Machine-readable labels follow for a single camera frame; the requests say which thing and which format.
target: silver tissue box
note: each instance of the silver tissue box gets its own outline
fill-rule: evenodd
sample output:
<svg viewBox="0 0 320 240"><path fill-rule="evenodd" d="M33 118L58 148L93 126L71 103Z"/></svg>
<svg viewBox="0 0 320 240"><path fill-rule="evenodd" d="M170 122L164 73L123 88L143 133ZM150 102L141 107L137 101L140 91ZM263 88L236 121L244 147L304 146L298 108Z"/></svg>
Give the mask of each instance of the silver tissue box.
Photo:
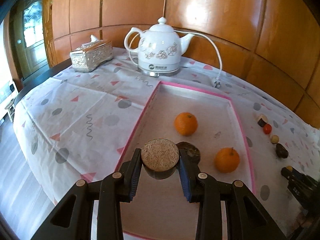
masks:
<svg viewBox="0 0 320 240"><path fill-rule="evenodd" d="M70 52L72 67L79 72L91 72L101 64L112 60L111 41L98 40Z"/></svg>

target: door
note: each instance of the door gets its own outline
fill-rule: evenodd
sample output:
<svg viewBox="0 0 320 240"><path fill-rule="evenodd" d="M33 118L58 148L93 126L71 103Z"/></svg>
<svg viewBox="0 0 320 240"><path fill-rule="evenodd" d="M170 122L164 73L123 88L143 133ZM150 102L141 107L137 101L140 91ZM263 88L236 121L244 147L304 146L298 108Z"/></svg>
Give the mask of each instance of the door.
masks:
<svg viewBox="0 0 320 240"><path fill-rule="evenodd" d="M10 38L16 66L23 80L49 69L44 47L42 0L18 0L11 10Z"/></svg>

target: red tomato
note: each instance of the red tomato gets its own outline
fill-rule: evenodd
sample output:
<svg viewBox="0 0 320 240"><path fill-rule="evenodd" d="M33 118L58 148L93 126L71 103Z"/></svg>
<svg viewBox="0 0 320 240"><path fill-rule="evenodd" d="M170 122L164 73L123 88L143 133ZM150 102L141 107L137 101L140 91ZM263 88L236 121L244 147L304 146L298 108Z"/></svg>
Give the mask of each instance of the red tomato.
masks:
<svg viewBox="0 0 320 240"><path fill-rule="evenodd" d="M271 131L272 131L272 126L267 123L267 124L263 127L263 132L264 132L265 134L269 134L269 133L271 133Z"/></svg>

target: tablecloth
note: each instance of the tablecloth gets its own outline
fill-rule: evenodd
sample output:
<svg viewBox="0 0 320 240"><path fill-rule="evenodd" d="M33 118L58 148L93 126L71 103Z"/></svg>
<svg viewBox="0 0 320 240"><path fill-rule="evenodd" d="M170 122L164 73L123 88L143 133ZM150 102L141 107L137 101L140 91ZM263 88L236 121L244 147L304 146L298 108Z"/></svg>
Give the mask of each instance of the tablecloth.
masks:
<svg viewBox="0 0 320 240"><path fill-rule="evenodd" d="M148 77L126 50L114 48L114 59L93 72L75 72L71 66L31 90L16 106L14 131L45 193L57 204L77 180L92 182L112 173L148 98L166 80L232 99L250 149L256 196L281 230L290 233L300 205L280 170L291 165L318 179L319 131L231 74L222 72L221 88L216 89L212 78L218 69L185 57L181 66L175 76ZM257 124L259 114L267 116L289 151L287 159L276 158L275 146Z"/></svg>

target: kettle spout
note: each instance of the kettle spout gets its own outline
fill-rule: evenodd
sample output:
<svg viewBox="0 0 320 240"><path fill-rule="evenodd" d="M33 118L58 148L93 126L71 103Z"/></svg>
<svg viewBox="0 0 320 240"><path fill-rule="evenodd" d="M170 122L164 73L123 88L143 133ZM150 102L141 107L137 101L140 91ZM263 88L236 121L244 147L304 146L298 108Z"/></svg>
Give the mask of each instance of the kettle spout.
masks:
<svg viewBox="0 0 320 240"><path fill-rule="evenodd" d="M183 36L182 38L180 38L180 44L181 44L181 53L184 54L190 44L190 41L192 39L192 37L195 36L194 34L187 34L186 36Z"/></svg>

